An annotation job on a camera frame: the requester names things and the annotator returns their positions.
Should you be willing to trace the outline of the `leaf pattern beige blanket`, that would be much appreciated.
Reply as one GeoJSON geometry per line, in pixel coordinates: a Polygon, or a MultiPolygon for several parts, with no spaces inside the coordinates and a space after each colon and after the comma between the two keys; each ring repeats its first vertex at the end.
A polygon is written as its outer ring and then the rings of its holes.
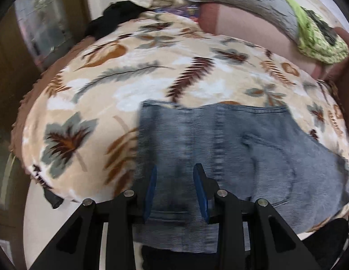
{"type": "Polygon", "coordinates": [[[11,145],[32,179],[74,201],[104,200],[130,182],[147,99],[288,106],[305,132],[348,160],[345,122],[320,72],[263,44],[147,12],[57,60],[23,98],[11,145]]]}

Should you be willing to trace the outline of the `green patterned folded quilt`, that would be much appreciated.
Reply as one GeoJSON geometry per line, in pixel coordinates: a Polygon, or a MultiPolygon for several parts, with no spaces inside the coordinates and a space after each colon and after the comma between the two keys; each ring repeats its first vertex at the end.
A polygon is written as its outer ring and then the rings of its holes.
{"type": "Polygon", "coordinates": [[[347,43],[338,35],[337,42],[331,46],[316,26],[315,22],[306,14],[302,7],[295,0],[286,0],[297,18],[299,51],[315,60],[326,64],[340,63],[349,56],[347,43]]]}

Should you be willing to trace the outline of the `wooden door with glass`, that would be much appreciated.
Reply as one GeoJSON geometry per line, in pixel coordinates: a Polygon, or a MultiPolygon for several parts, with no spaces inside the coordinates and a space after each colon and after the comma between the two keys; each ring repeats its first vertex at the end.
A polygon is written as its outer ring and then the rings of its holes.
{"type": "Polygon", "coordinates": [[[0,0],[0,260],[25,269],[23,223],[30,179],[10,148],[21,99],[79,42],[87,0],[0,0]]]}

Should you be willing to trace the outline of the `dark grey garment on quilt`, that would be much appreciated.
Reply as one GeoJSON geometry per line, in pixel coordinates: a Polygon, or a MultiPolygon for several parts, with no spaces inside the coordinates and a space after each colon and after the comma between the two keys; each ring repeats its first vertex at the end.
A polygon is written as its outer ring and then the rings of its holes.
{"type": "Polygon", "coordinates": [[[324,36],[324,39],[331,45],[334,46],[337,42],[338,35],[332,27],[330,27],[325,21],[319,18],[313,10],[305,9],[306,14],[315,22],[320,32],[324,36]]]}

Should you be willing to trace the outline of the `pink brown sofa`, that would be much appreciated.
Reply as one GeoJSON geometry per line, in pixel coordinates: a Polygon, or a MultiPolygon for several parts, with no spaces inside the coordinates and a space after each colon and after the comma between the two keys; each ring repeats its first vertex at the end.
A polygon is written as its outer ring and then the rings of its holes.
{"type": "Polygon", "coordinates": [[[227,35],[262,46],[306,71],[314,79],[331,80],[339,88],[349,89],[349,58],[325,65],[301,54],[293,40],[274,25],[251,12],[218,3],[200,4],[198,18],[203,31],[227,35]]]}

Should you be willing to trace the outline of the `grey denim pants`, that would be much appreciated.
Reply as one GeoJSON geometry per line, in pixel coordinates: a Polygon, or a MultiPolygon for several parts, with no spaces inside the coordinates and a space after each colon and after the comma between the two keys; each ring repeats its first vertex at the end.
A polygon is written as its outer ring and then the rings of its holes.
{"type": "Polygon", "coordinates": [[[349,166],[305,133],[286,107],[147,100],[139,111],[137,170],[157,168],[151,214],[134,240],[176,252],[213,253],[218,227],[201,216],[194,166],[241,200],[267,199],[296,233],[349,203],[349,166]]]}

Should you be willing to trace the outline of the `black cloth at blanket edge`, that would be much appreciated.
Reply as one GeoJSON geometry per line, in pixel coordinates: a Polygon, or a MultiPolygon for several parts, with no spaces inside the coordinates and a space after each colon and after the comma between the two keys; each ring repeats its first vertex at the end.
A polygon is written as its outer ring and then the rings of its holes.
{"type": "Polygon", "coordinates": [[[102,16],[89,23],[84,37],[91,36],[99,40],[115,31],[120,24],[138,18],[147,10],[131,1],[112,3],[103,11],[102,16]]]}

